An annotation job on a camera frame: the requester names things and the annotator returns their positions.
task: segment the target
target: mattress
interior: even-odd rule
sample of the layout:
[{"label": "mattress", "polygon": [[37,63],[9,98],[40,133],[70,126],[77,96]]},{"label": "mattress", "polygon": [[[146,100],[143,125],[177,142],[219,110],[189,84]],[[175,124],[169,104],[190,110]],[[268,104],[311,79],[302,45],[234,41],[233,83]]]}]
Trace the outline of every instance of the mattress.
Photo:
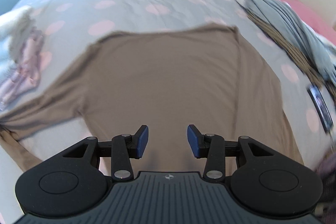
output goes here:
[{"label": "mattress", "polygon": [[[331,145],[306,91],[308,78],[234,0],[20,0],[16,7],[26,4],[35,8],[37,28],[45,33],[42,54],[48,62],[44,64],[39,87],[19,97],[6,111],[41,95],[88,45],[109,32],[176,31],[216,22],[237,26],[278,76],[283,110],[305,165],[316,168]],[[336,121],[328,92],[321,92]],[[77,118],[37,132],[20,143],[45,160],[90,135],[83,119]],[[0,199],[0,213],[8,224],[22,214],[14,194],[21,171],[1,147],[0,158],[0,193],[5,197]],[[104,165],[101,170],[107,173]]]}]

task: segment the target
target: gray ribbed panel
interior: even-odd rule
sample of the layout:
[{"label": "gray ribbed panel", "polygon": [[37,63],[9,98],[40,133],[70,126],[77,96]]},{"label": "gray ribbed panel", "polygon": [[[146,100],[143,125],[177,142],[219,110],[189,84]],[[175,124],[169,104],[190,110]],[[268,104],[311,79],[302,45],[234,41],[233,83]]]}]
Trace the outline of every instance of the gray ribbed panel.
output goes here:
[{"label": "gray ribbed panel", "polygon": [[69,219],[25,215],[17,224],[317,224],[308,215],[292,220],[255,216],[237,205],[226,188],[200,179],[198,173],[142,172],[116,184],[96,208]]}]

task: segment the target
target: pillow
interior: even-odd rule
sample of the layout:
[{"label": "pillow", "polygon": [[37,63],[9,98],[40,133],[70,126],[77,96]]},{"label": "pillow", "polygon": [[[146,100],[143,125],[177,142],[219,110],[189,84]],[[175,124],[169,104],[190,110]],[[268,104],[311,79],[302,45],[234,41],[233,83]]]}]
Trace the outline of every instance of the pillow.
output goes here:
[{"label": "pillow", "polygon": [[336,31],[329,26],[318,14],[298,0],[281,0],[287,2],[297,15],[316,33],[324,36],[336,45]]}]

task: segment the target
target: gray garment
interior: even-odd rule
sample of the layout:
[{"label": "gray garment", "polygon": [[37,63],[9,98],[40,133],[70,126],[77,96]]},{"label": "gray garment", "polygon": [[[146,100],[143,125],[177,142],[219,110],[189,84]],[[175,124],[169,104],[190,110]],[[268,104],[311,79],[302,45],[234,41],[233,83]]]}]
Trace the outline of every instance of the gray garment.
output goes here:
[{"label": "gray garment", "polygon": [[299,48],[316,66],[323,79],[331,80],[336,86],[336,70],[323,44],[287,4],[279,0],[237,0],[237,2]]}]

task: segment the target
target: pink garment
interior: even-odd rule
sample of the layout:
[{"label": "pink garment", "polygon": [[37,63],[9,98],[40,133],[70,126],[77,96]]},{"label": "pink garment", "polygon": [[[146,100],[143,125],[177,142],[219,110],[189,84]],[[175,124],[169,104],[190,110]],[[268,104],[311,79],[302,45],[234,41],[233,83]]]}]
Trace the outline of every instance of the pink garment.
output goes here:
[{"label": "pink garment", "polygon": [[287,2],[297,15],[316,33],[324,36],[336,45],[336,31],[329,26],[317,13],[298,0],[281,0]]},{"label": "pink garment", "polygon": [[39,66],[42,45],[42,32],[32,29],[21,49],[16,70],[0,86],[0,110],[4,110],[20,94],[38,86],[41,78]]}]

